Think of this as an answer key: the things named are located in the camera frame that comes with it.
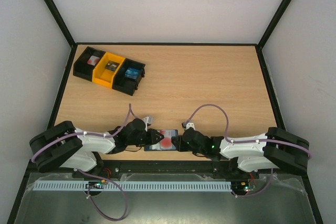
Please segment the blue leather card holder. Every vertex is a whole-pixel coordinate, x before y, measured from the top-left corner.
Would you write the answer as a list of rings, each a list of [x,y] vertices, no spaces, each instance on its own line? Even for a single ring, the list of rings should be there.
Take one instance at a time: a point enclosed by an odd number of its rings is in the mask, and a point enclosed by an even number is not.
[[[163,140],[161,140],[159,143],[146,146],[144,148],[145,151],[175,151],[176,147],[172,143],[172,137],[178,136],[178,130],[172,130],[172,129],[164,129],[164,130],[158,130],[160,134],[164,136]]]

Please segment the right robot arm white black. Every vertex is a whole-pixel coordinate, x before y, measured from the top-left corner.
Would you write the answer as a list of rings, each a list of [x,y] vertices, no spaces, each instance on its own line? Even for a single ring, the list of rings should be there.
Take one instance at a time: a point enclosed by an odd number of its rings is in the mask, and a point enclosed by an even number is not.
[[[208,137],[193,128],[172,138],[179,152],[201,154],[213,161],[235,159],[229,172],[239,178],[260,169],[280,169],[293,175],[307,173],[309,142],[277,127],[251,137]]]

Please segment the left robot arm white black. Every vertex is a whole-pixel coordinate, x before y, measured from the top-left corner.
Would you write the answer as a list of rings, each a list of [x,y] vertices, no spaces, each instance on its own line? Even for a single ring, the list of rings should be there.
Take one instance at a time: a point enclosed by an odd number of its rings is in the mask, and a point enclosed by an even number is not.
[[[128,146],[145,147],[164,139],[158,130],[148,128],[146,121],[134,119],[103,133],[76,128],[64,121],[38,134],[29,141],[31,162],[41,173],[57,168],[74,168],[88,172],[98,165],[97,154],[117,154]]]

